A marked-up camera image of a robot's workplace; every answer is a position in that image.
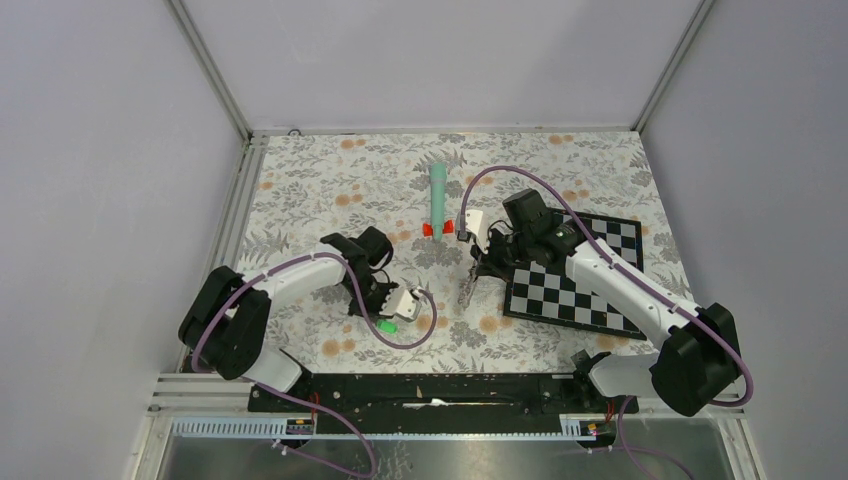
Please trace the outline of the green key tag with key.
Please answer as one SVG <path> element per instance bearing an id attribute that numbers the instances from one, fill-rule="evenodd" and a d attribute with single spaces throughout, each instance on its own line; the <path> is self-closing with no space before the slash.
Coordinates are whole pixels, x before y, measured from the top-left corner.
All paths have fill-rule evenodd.
<path id="1" fill-rule="evenodd" d="M 398 326 L 395 323 L 385 319 L 379 319 L 376 322 L 376 328 L 387 334 L 395 334 L 398 331 Z"/>

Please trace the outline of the silver carabiner keyring with chain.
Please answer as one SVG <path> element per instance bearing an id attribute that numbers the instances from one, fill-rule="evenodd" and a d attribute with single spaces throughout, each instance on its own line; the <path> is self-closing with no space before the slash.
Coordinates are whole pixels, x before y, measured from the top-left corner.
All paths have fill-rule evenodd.
<path id="1" fill-rule="evenodd" d="M 457 304 L 462 309 L 467 309 L 470 305 L 471 298 L 473 296 L 479 278 L 478 267 L 479 263 L 475 261 L 468 269 L 468 273 L 460 282 L 459 292 L 457 295 Z"/>

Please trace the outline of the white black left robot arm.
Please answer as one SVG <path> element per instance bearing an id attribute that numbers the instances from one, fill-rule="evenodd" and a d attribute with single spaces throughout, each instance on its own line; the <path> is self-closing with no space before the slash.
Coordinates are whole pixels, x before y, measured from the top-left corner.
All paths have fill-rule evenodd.
<path id="1" fill-rule="evenodd" d="M 374 227 L 357 237 L 333 233 L 315 249 L 246 280 L 228 266 L 213 270 L 178 330 L 179 340 L 199 362 L 225 380 L 245 378 L 272 387 L 272 398 L 288 411 L 309 401 L 302 366 L 265 341 L 274 308 L 314 291 L 341 285 L 352 297 L 349 314 L 368 318 L 386 332 L 394 317 L 411 321 L 420 308 L 416 296 L 396 282 L 380 281 L 377 271 L 393 247 Z"/>

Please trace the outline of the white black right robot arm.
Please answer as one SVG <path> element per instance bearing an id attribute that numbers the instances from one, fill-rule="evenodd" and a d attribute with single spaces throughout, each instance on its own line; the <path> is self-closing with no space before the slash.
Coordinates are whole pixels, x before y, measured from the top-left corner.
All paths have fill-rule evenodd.
<path id="1" fill-rule="evenodd" d="M 750 373 L 741 358 L 735 319 L 719 303 L 703 307 L 663 289 L 618 255 L 576 213 L 547 206 L 525 189 L 503 207 L 509 231 L 486 224 L 473 210 L 464 216 L 472 237 L 473 278 L 511 280 L 536 264 L 603 299 L 634 324 L 656 351 L 598 354 L 573 386 L 575 402 L 597 412 L 613 397 L 657 397 L 676 413 L 692 417 Z"/>

